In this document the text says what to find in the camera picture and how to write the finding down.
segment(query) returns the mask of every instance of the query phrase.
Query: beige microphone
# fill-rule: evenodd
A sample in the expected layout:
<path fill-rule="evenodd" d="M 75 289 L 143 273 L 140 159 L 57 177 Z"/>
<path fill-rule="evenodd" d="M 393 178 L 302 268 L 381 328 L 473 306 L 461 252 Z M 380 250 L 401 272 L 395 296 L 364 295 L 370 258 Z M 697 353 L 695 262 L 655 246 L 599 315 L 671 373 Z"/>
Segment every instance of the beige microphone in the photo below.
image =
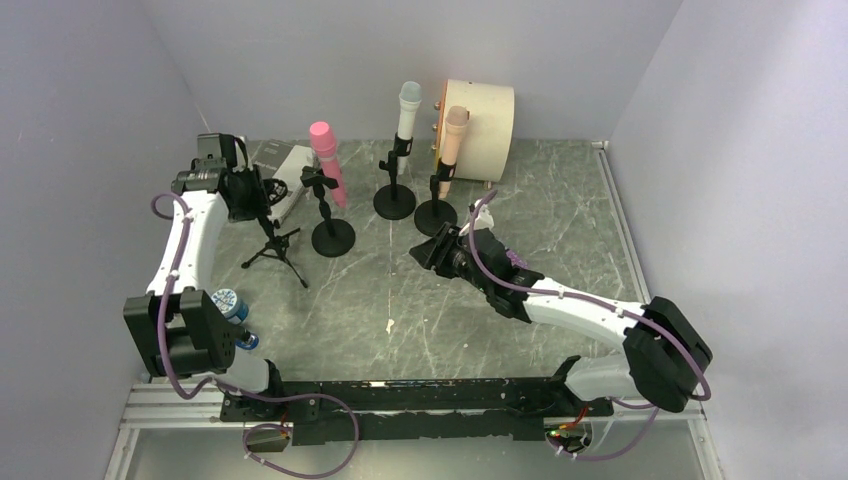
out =
<path fill-rule="evenodd" d="M 439 198 L 445 198 L 450 191 L 450 182 L 453 178 L 456 156 L 459 153 L 459 145 L 465 136 L 465 127 L 468 125 L 468 110 L 465 107 L 454 106 L 448 110 L 445 117 L 445 142 L 442 146 L 442 158 L 439 159 Z"/>

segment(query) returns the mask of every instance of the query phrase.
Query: pink microphone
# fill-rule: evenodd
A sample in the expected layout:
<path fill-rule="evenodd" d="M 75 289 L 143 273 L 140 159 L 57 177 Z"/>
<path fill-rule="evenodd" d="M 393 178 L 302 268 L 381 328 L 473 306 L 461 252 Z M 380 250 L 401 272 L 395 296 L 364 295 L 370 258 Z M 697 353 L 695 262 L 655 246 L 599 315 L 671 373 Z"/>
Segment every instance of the pink microphone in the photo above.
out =
<path fill-rule="evenodd" d="M 338 188 L 330 189 L 333 195 L 333 201 L 336 205 L 345 208 L 347 206 L 347 191 L 344 188 L 342 180 L 342 167 L 339 166 L 339 159 L 336 156 L 336 136 L 333 134 L 333 129 L 327 122 L 315 122 L 309 127 L 309 143 L 312 145 L 312 150 L 318 155 L 318 160 L 321 161 L 321 169 L 324 170 L 324 175 L 339 182 Z"/>

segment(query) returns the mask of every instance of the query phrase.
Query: microphone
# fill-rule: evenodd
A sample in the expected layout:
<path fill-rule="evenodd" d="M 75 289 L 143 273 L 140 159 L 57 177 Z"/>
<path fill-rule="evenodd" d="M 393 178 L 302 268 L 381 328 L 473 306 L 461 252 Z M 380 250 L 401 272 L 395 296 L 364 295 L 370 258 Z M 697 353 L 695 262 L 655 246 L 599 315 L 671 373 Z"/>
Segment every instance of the microphone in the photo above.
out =
<path fill-rule="evenodd" d="M 330 189 L 333 201 L 336 205 L 345 208 L 347 206 L 347 191 L 342 180 L 342 168 L 339 158 L 336 156 L 336 135 L 327 122 L 315 122 L 309 127 L 309 144 L 321 161 L 321 169 L 324 175 L 339 182 L 337 188 Z"/>
<path fill-rule="evenodd" d="M 415 126 L 415 112 L 421 105 L 421 85 L 416 82 L 406 82 L 400 89 L 400 118 L 398 119 L 397 137 L 401 140 L 412 140 L 412 128 Z M 406 171 L 406 157 L 409 152 L 401 155 L 398 152 L 398 173 Z"/>
<path fill-rule="evenodd" d="M 468 110 L 465 107 L 453 106 L 445 117 L 445 144 L 442 147 L 442 158 L 439 159 L 437 175 L 439 176 L 439 198 L 448 196 L 450 181 L 453 178 L 456 156 L 459 145 L 465 136 L 468 125 Z"/>

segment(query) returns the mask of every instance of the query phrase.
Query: microphone head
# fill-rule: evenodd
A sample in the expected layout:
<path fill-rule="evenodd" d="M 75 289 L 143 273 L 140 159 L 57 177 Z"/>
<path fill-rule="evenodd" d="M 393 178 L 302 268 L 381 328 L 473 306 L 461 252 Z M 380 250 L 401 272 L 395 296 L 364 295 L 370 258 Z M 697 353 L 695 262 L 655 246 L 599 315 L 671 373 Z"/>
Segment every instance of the microphone head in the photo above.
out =
<path fill-rule="evenodd" d="M 401 106 L 406 103 L 415 104 L 417 107 L 421 103 L 421 85 L 418 85 L 417 82 L 404 83 L 398 97 L 400 98 Z"/>
<path fill-rule="evenodd" d="M 454 105 L 448 110 L 445 123 L 452 127 L 464 127 L 468 124 L 468 110 L 465 107 Z"/>
<path fill-rule="evenodd" d="M 315 122 L 309 127 L 309 143 L 319 157 L 328 158 L 336 153 L 336 135 L 327 122 Z"/>

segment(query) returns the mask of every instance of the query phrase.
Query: gray marble surface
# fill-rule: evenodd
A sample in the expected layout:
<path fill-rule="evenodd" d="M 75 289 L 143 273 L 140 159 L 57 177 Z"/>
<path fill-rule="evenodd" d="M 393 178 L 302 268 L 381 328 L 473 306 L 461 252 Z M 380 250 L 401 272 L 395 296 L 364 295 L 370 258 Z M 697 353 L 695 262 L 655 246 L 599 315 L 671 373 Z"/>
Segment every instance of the gray marble surface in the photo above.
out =
<path fill-rule="evenodd" d="M 313 251 L 311 231 L 321 217 L 311 193 L 286 219 L 280 233 L 303 229 L 293 237 L 289 258 L 309 281 L 308 290 L 276 260 L 242 270 L 241 262 L 265 238 L 255 222 L 224 227 L 213 286 L 233 288 L 248 302 L 247 325 L 261 338 L 255 353 L 273 360 L 286 380 L 549 375 L 568 356 L 609 353 L 562 328 L 500 317 L 470 284 L 419 267 L 407 252 L 426 237 L 412 216 L 390 222 L 371 203 L 388 181 L 377 162 L 390 147 L 390 141 L 339 147 L 348 207 L 334 206 L 334 216 L 356 230 L 349 253 L 328 259 Z M 429 144 L 418 142 L 401 176 L 419 202 L 429 198 L 432 161 Z M 636 299 L 588 142 L 516 140 L 495 187 L 493 232 L 531 269 L 580 290 Z M 462 221 L 467 205 L 484 194 L 481 182 L 456 180 L 448 200 Z"/>

